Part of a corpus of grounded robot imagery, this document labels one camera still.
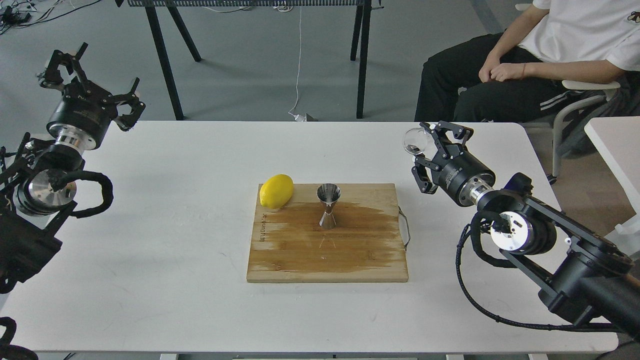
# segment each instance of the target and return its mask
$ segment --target hand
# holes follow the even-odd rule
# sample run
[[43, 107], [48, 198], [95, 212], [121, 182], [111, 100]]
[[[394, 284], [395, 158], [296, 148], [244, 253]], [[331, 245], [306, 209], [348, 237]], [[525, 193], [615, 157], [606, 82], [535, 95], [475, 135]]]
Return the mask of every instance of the hand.
[[491, 81], [492, 80], [491, 71], [499, 65], [500, 65], [500, 58], [495, 58], [491, 55], [487, 56], [486, 60], [484, 61], [484, 65], [482, 65], [482, 68], [478, 72], [478, 77], [480, 78], [480, 81], [482, 81], [483, 83], [486, 83], [487, 81]]
[[524, 69], [526, 64], [502, 63], [491, 70], [491, 79], [497, 81], [521, 80], [524, 79]]

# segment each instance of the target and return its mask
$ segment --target white t-shirt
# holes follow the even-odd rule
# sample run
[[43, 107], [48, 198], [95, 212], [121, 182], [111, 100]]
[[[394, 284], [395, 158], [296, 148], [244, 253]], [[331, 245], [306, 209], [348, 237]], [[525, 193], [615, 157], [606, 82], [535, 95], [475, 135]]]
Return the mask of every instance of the white t-shirt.
[[533, 0], [548, 9], [518, 45], [545, 62], [609, 60], [640, 71], [640, 1]]

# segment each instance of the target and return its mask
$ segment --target gray floor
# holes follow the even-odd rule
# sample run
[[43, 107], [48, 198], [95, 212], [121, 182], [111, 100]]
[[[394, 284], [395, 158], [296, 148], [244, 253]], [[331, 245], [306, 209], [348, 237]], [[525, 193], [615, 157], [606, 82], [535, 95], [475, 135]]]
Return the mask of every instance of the gray floor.
[[[90, 2], [64, 0], [52, 16]], [[518, 2], [383, 1], [385, 9], [374, 11], [371, 19], [364, 121], [412, 121], [419, 74], [426, 58], [471, 37], [501, 31], [518, 15], [513, 7]], [[45, 0], [36, 5], [45, 10], [51, 4], [52, 0]], [[182, 107], [189, 120], [292, 121], [287, 112], [296, 100], [300, 24], [300, 101], [295, 112], [309, 113], [320, 121], [356, 120], [358, 63], [349, 61], [352, 8], [304, 7], [289, 13], [254, 8], [229, 14], [183, 8], [180, 13], [204, 58], [201, 63], [190, 57], [168, 12], [158, 9]], [[126, 4], [117, 8], [112, 1], [102, 1], [46, 24], [10, 29], [0, 35], [1, 145], [14, 148], [25, 131], [45, 132], [60, 95], [38, 87], [34, 75], [42, 71], [54, 49], [73, 51], [82, 42], [89, 43], [81, 60], [89, 79], [113, 93], [121, 93], [137, 76], [141, 79], [140, 97], [147, 104], [141, 120], [173, 120], [144, 10]], [[543, 166], [549, 170], [549, 132], [533, 129], [529, 135]], [[597, 154], [565, 161], [554, 191], [563, 210], [602, 234], [633, 214], [619, 184]], [[632, 345], [606, 358], [637, 359], [637, 348]], [[41, 354], [41, 359], [59, 360], [65, 355]], [[184, 359], [232, 357], [200, 354]], [[587, 360], [595, 355], [559, 354], [549, 358]], [[74, 359], [157, 359], [157, 354], [78, 354]], [[466, 359], [517, 360], [526, 356]]]

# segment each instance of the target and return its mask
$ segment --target black pants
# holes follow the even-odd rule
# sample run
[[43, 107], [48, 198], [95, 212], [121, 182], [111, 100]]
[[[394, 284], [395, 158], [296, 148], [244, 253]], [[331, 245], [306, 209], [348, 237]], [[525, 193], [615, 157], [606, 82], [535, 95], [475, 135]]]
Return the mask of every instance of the black pants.
[[[560, 81], [525, 78], [480, 82], [478, 72], [501, 35], [473, 38], [430, 57], [422, 70], [415, 121], [527, 122], [558, 112], [575, 100], [575, 92], [565, 89]], [[500, 62], [540, 60], [515, 47]], [[458, 95], [460, 88], [467, 89]]]

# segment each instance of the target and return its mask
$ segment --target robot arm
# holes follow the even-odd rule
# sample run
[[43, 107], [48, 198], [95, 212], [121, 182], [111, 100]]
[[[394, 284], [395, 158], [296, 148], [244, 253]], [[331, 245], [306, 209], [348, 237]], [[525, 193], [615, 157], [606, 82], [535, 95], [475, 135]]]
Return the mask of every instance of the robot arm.
[[[83, 43], [76, 54], [55, 50], [46, 69], [38, 75], [40, 86], [57, 89], [62, 99], [47, 124], [54, 140], [38, 140], [24, 135], [19, 148], [9, 154], [0, 149], [0, 293], [8, 293], [16, 283], [37, 274], [55, 255], [62, 242], [54, 235], [69, 216], [90, 217], [107, 210], [113, 201], [108, 177], [83, 170], [83, 152], [97, 149], [114, 121], [121, 130], [131, 129], [145, 105], [135, 94], [139, 79], [126, 94], [113, 95], [86, 78], [80, 58], [87, 48]], [[73, 79], [63, 83], [59, 67], [65, 67]], [[128, 105], [131, 113], [120, 115], [118, 107]], [[7, 167], [5, 159], [13, 158]], [[102, 186], [102, 204], [74, 211], [76, 181], [95, 181]], [[19, 216], [55, 214], [44, 229]]]
[[[541, 288], [538, 296], [549, 311], [573, 324], [565, 329], [594, 329], [590, 321], [604, 316], [640, 341], [640, 281], [628, 274], [633, 266], [628, 256], [607, 239], [534, 198], [531, 179], [523, 174], [515, 174], [505, 188], [493, 189], [495, 174], [465, 145], [472, 129], [447, 122], [420, 126], [409, 130], [404, 139], [405, 150], [415, 156], [414, 178], [423, 193], [434, 193], [441, 187], [457, 205], [476, 205], [478, 212], [469, 234], [482, 260], [525, 273]], [[449, 131], [460, 142], [451, 142]], [[429, 137], [436, 147], [431, 159], [424, 154]], [[528, 256], [543, 254], [554, 246], [556, 227], [569, 234], [566, 243], [570, 247], [566, 259], [551, 273]], [[505, 259], [484, 253], [481, 232], [491, 235]]]

